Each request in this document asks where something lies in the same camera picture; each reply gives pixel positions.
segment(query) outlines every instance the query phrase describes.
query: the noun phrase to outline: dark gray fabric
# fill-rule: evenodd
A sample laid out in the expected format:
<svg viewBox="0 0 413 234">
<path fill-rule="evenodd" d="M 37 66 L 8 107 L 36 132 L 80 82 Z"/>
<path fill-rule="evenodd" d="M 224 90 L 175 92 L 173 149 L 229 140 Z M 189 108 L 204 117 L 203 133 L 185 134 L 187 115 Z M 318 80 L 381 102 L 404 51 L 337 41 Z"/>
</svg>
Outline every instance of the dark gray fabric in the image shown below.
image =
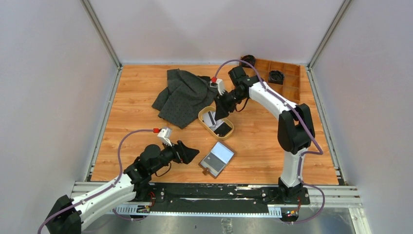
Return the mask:
<svg viewBox="0 0 413 234">
<path fill-rule="evenodd" d="M 152 107 L 158 116 L 180 127 L 188 126 L 218 94 L 209 86 L 209 77 L 199 77 L 179 69 L 167 71 L 168 86 L 159 93 Z"/>
</svg>

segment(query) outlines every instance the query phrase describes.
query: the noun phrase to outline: black cable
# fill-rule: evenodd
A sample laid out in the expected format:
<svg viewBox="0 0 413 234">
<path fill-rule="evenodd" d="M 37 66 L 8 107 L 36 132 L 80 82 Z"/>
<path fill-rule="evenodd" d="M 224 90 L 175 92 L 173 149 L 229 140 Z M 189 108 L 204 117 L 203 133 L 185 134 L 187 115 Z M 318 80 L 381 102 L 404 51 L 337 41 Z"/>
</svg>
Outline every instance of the black cable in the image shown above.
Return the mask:
<svg viewBox="0 0 413 234">
<path fill-rule="evenodd" d="M 172 163 L 169 163 L 169 168 L 168 168 L 168 170 L 167 170 L 165 173 L 163 173 L 162 175 L 158 175 L 158 174 L 155 172 L 155 176 L 157 176 L 157 177 L 164 176 L 166 173 L 168 173 L 168 172 L 170 171 L 171 168 L 172 168 Z"/>
<path fill-rule="evenodd" d="M 248 100 L 249 100 L 249 98 L 247 98 L 247 99 L 245 100 L 244 106 L 243 106 L 243 108 L 240 109 L 240 110 L 237 110 L 237 106 L 235 106 L 235 111 L 236 111 L 236 112 L 241 112 L 241 111 L 245 108 L 246 103 L 248 102 Z"/>
</svg>

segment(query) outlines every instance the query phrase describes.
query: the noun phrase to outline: white panel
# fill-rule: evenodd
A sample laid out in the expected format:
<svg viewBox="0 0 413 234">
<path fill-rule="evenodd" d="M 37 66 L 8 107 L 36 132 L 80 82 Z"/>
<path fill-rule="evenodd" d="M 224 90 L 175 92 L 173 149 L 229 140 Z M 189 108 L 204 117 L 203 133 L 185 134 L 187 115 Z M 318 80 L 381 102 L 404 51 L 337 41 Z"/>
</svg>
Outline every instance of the white panel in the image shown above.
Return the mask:
<svg viewBox="0 0 413 234">
<path fill-rule="evenodd" d="M 79 0 L 0 2 L 1 233 L 37 233 L 82 179 L 115 72 Z"/>
<path fill-rule="evenodd" d="M 413 1 L 356 0 L 316 64 L 336 151 L 372 233 L 412 233 Z"/>
<path fill-rule="evenodd" d="M 307 63 L 342 0 L 92 0 L 125 63 Z"/>
</svg>

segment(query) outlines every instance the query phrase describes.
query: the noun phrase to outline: wood grain surface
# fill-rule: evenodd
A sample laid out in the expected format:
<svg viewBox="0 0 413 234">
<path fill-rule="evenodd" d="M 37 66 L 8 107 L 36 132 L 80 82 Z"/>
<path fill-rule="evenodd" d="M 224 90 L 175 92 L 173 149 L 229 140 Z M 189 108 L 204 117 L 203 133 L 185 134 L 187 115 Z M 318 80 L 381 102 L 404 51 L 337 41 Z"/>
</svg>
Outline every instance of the wood grain surface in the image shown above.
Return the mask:
<svg viewBox="0 0 413 234">
<path fill-rule="evenodd" d="M 233 87 L 227 74 L 232 67 L 232 65 L 224 66 L 218 75 L 225 81 L 227 90 Z M 124 135 L 136 129 L 168 126 L 173 129 L 170 138 L 172 142 L 181 140 L 186 146 L 198 149 L 200 153 L 189 165 L 173 163 L 171 171 L 163 177 L 152 176 L 153 181 L 276 184 L 282 172 L 284 159 L 283 150 L 277 141 L 278 124 L 264 107 L 252 100 L 242 112 L 234 112 L 228 117 L 235 127 L 233 135 L 225 143 L 237 152 L 234 158 L 217 179 L 202 173 L 198 163 L 217 140 L 201 126 L 198 120 L 181 130 L 159 118 L 157 116 L 159 112 L 151 107 L 158 94 L 167 85 L 167 70 L 176 68 L 200 76 L 213 76 L 218 65 L 127 65 L 123 68 L 92 181 L 107 181 L 118 175 L 117 148 Z M 304 67 L 301 67 L 300 80 L 301 102 L 311 108 L 316 140 L 325 152 L 322 156 L 305 157 L 304 181 L 312 184 L 338 184 Z M 144 132 L 127 138 L 121 150 L 123 167 L 126 168 L 133 163 L 149 144 L 161 146 L 156 134 Z M 310 149 L 316 150 L 314 144 Z"/>
</svg>

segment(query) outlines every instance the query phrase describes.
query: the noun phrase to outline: beige tray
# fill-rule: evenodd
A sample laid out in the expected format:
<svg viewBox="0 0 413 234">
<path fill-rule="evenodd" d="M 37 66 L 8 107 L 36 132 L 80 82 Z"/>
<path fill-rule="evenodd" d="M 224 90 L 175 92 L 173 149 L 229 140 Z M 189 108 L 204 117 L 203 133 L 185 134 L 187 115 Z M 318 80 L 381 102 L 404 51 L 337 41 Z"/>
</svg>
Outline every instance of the beige tray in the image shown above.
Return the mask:
<svg viewBox="0 0 413 234">
<path fill-rule="evenodd" d="M 227 118 L 223 118 L 222 121 L 224 121 L 226 124 L 228 124 L 228 126 L 231 127 L 232 129 L 231 129 L 231 131 L 229 131 L 229 133 L 226 134 L 225 136 L 218 136 L 218 135 L 216 135 L 216 134 L 203 122 L 204 118 L 203 118 L 202 116 L 203 116 L 203 114 L 205 114 L 205 113 L 208 112 L 208 111 L 214 111 L 214 112 L 215 112 L 215 107 L 213 107 L 213 106 L 207 106 L 207 107 L 205 107 L 204 109 L 202 109 L 202 110 L 198 113 L 198 120 L 200 121 L 200 123 L 202 124 L 202 126 L 203 126 L 204 128 L 206 128 L 206 130 L 207 130 L 209 133 L 211 133 L 216 139 L 218 139 L 218 140 L 226 140 L 226 139 L 228 139 L 228 138 L 231 136 L 232 132 L 234 131 L 234 124 L 232 124 L 231 121 L 229 121 Z"/>
</svg>

